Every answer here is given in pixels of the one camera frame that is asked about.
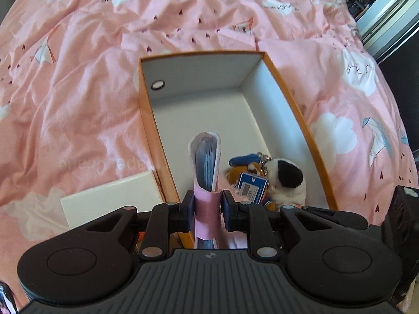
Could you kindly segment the pink patterned duvet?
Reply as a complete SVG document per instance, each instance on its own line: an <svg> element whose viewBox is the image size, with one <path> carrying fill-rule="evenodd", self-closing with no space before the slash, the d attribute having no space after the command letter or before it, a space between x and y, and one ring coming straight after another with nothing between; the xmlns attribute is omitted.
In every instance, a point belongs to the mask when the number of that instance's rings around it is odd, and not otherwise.
<svg viewBox="0 0 419 314"><path fill-rule="evenodd" d="M38 242L193 186L216 133L219 171L262 152L299 166L305 202L383 222L418 186L396 100L345 0L16 0L1 23L1 281Z"/></svg>

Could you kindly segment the orange plush keychain with tag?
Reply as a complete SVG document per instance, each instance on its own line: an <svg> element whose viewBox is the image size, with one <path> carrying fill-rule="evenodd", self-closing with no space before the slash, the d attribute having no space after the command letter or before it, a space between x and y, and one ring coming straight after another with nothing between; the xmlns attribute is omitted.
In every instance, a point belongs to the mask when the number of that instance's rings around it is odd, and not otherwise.
<svg viewBox="0 0 419 314"><path fill-rule="evenodd" d="M268 176L268 165L272 161L271 156L262 152L233 157L225 173L227 181L240 196L264 206L268 211L276 211L272 199L273 180Z"/></svg>

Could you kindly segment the white black plush toy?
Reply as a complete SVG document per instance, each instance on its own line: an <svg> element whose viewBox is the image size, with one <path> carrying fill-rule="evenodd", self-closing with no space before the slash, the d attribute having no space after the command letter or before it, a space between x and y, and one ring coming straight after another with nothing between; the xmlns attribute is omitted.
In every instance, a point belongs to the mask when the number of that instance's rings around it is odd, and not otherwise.
<svg viewBox="0 0 419 314"><path fill-rule="evenodd" d="M275 209L291 205L305 205L307 191L302 170L290 160L274 158L266 163L268 197Z"/></svg>

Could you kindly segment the orange white cardboard box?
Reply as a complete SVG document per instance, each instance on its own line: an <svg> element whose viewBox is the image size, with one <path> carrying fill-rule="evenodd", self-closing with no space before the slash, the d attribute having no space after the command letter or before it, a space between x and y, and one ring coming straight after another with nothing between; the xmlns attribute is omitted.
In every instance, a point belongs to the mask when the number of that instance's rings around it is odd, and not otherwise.
<svg viewBox="0 0 419 314"><path fill-rule="evenodd" d="M193 188L190 141L220 137L219 171L232 157L262 152L302 169L308 205L337 209L327 168L289 86L267 53L214 51L143 58L139 110L167 202Z"/></svg>

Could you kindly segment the pink notebook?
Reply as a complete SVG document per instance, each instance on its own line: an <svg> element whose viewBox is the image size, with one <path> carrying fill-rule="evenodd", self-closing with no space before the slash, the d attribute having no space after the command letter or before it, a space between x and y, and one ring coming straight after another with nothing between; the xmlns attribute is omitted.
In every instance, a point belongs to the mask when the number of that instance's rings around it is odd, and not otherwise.
<svg viewBox="0 0 419 314"><path fill-rule="evenodd" d="M203 132L196 135L188 145L192 166L195 247L200 250L217 249L221 227L219 189L219 161L221 141L219 135Z"/></svg>

